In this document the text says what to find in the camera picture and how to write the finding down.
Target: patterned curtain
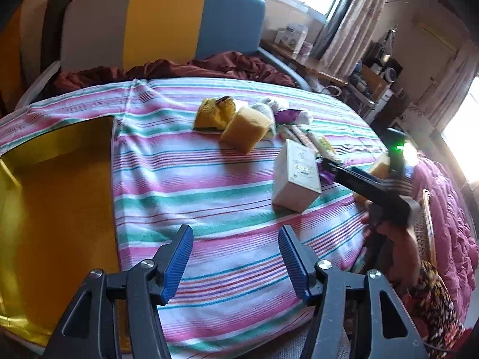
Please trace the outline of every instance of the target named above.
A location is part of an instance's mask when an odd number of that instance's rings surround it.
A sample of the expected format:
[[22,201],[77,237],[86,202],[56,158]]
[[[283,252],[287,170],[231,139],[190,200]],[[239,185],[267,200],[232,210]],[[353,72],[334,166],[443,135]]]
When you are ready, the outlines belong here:
[[328,74],[341,79],[351,75],[369,45],[385,2],[352,0],[334,38],[319,60]]
[[467,40],[449,60],[438,79],[419,99],[418,107],[431,124],[442,132],[458,111],[478,73],[479,49]]

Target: blue gripper pad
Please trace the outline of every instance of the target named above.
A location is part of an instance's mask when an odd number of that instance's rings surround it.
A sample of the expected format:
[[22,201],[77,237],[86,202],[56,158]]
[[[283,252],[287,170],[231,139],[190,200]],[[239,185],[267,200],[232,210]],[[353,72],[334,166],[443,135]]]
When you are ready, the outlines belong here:
[[189,225],[182,225],[173,241],[161,248],[166,248],[166,252],[165,254],[163,250],[159,252],[162,259],[159,261],[159,270],[163,275],[163,290],[160,296],[166,304],[175,296],[190,258],[193,249],[193,230]]
[[318,257],[312,248],[300,243],[290,225],[279,230],[278,245],[296,296],[310,305],[322,292],[314,267]]

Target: white box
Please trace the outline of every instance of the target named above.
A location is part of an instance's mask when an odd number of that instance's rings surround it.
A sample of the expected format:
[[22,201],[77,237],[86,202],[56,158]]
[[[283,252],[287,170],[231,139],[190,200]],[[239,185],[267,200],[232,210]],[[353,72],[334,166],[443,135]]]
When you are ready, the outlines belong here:
[[321,194],[314,152],[290,139],[275,159],[272,203],[304,212]]
[[275,43],[282,44],[290,49],[293,54],[301,51],[307,36],[307,27],[301,24],[289,23],[286,28],[278,31]]

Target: cable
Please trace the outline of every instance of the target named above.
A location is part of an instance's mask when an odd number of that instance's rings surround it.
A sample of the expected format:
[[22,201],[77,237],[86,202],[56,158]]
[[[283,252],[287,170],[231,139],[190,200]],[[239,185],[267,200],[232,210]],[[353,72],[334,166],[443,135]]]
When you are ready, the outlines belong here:
[[447,352],[448,354],[457,354],[457,351],[454,351],[454,350],[451,350],[451,349],[442,349],[442,348],[439,348],[439,347],[435,347],[435,346],[432,346],[431,344],[426,343],[425,341],[423,341],[423,344],[424,344],[427,348],[433,349],[433,350],[435,350],[435,351]]

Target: orange sponge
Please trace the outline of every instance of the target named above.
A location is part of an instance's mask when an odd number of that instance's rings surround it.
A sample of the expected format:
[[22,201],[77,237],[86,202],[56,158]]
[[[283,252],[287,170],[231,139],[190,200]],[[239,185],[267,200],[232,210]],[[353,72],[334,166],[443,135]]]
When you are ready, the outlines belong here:
[[242,153],[249,153],[268,132],[272,121],[261,112],[248,107],[242,107],[233,116],[220,142],[235,147]]

